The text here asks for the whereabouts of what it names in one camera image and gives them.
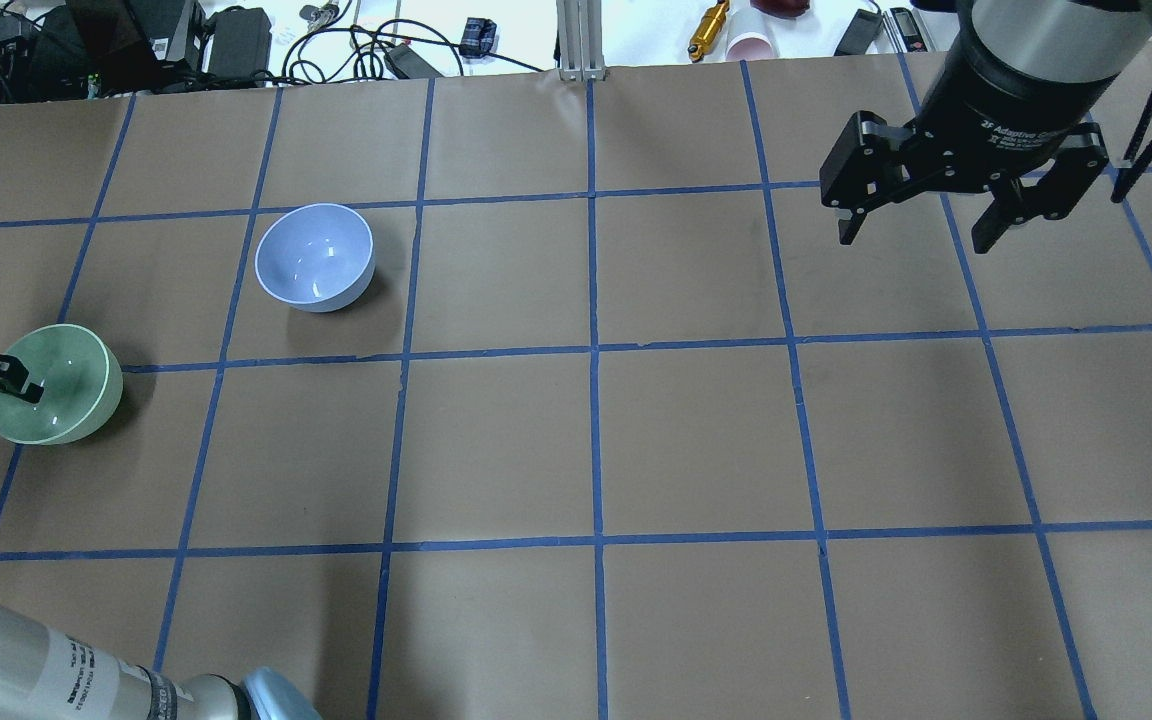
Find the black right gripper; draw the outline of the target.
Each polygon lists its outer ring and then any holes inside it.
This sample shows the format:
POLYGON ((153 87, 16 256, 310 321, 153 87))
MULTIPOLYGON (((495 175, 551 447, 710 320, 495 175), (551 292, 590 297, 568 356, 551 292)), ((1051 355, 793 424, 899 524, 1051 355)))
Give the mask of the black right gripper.
POLYGON ((847 119, 819 170, 820 204, 838 215, 838 241, 851 245, 873 211, 947 177, 946 156, 929 141, 979 167, 1041 165, 1055 150, 1051 168, 1033 185, 1006 173, 990 179, 993 200, 973 223, 973 252, 987 253, 1014 225, 1068 217, 1107 167, 1100 126, 1079 122, 1151 36, 1142 5, 914 5, 954 13, 957 37, 911 129, 887 124, 873 111, 847 119))

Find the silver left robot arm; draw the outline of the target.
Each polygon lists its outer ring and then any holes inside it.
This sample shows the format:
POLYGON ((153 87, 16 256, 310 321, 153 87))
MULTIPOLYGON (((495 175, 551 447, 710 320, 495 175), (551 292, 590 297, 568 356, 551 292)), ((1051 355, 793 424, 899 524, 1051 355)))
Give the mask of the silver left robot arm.
MULTIPOLYGON (((0 435, 65 445, 100 429, 122 400, 122 366, 100 338, 56 324, 0 355, 0 435)), ((0 605, 0 719, 314 719, 305 694, 270 667, 242 682, 156 670, 0 605)))

